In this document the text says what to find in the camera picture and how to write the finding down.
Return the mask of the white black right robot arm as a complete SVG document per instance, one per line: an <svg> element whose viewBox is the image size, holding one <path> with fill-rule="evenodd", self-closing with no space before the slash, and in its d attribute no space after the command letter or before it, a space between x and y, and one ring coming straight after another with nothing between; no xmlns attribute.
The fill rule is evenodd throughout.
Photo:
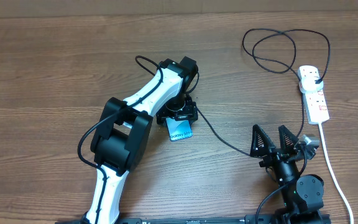
<svg viewBox="0 0 358 224"><path fill-rule="evenodd" d="M278 127L280 146L276 147L266 132L257 124L252 127L250 155L261 161L259 166L272 170L278 189L266 196L255 215L246 216L249 223L330 223L322 215L324 181L315 174L304 175L307 162L312 160L319 148L314 135L296 137L284 125ZM270 215L261 215L263 205L280 193L283 208Z"/></svg>

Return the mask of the Samsung Galaxy smartphone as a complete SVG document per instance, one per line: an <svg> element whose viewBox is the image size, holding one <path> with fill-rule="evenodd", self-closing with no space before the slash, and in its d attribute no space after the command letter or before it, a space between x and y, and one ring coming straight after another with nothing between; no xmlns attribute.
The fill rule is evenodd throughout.
<svg viewBox="0 0 358 224"><path fill-rule="evenodd" d="M174 119L167 118L166 124L171 141L179 141L193 136L190 122L188 120L176 121Z"/></svg>

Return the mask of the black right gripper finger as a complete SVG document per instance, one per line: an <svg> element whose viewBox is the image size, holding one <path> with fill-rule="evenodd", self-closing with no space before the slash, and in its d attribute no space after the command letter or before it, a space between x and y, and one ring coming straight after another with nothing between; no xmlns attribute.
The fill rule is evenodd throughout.
<svg viewBox="0 0 358 224"><path fill-rule="evenodd" d="M252 127L251 157L264 157L275 149L275 145L266 132L258 125Z"/></svg>
<svg viewBox="0 0 358 224"><path fill-rule="evenodd" d="M284 125L278 127L280 138L280 149L283 152L295 152L295 144L298 142L298 138Z"/></svg>

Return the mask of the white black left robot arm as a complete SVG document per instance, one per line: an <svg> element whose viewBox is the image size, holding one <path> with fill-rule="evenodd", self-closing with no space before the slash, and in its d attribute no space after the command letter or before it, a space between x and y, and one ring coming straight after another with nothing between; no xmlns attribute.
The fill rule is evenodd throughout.
<svg viewBox="0 0 358 224"><path fill-rule="evenodd" d="M168 58L155 68L153 78L132 96L110 98L78 143L80 160L97 173L92 204L78 223L118 223L125 181L144 155L153 122L167 128L171 141L193 135L198 112L190 93L192 81L200 77L196 61Z"/></svg>

